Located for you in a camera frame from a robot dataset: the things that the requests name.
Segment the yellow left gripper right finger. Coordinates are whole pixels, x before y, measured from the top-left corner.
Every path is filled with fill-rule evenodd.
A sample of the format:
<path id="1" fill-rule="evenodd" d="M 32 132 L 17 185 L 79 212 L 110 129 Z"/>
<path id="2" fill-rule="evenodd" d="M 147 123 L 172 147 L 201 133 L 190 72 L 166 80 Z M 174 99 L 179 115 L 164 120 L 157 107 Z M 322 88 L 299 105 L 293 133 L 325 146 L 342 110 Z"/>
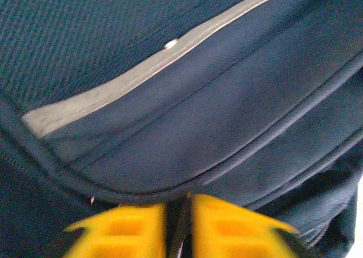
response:
<path id="1" fill-rule="evenodd" d="M 192 196 L 193 258 L 298 258 L 278 230 L 281 221 L 204 194 Z"/>

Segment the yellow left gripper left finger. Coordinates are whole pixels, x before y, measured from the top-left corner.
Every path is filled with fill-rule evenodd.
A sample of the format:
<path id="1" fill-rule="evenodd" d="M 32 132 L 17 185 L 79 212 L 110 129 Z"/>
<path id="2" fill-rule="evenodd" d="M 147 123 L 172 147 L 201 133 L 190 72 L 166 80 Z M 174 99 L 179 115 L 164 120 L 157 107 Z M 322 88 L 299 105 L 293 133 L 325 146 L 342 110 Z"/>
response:
<path id="1" fill-rule="evenodd" d="M 120 206 L 78 221 L 83 229 L 62 258 L 166 258 L 166 205 Z"/>

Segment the navy blue backpack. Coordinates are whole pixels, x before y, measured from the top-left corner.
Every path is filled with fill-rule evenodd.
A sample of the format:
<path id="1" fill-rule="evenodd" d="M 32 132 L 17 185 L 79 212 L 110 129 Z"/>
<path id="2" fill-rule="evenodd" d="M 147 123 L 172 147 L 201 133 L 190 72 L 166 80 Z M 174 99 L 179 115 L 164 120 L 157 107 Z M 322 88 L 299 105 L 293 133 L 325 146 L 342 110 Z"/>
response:
<path id="1" fill-rule="evenodd" d="M 346 258 L 362 176 L 363 0 L 0 0 L 0 258 L 158 203 L 192 258 L 197 194 Z"/>

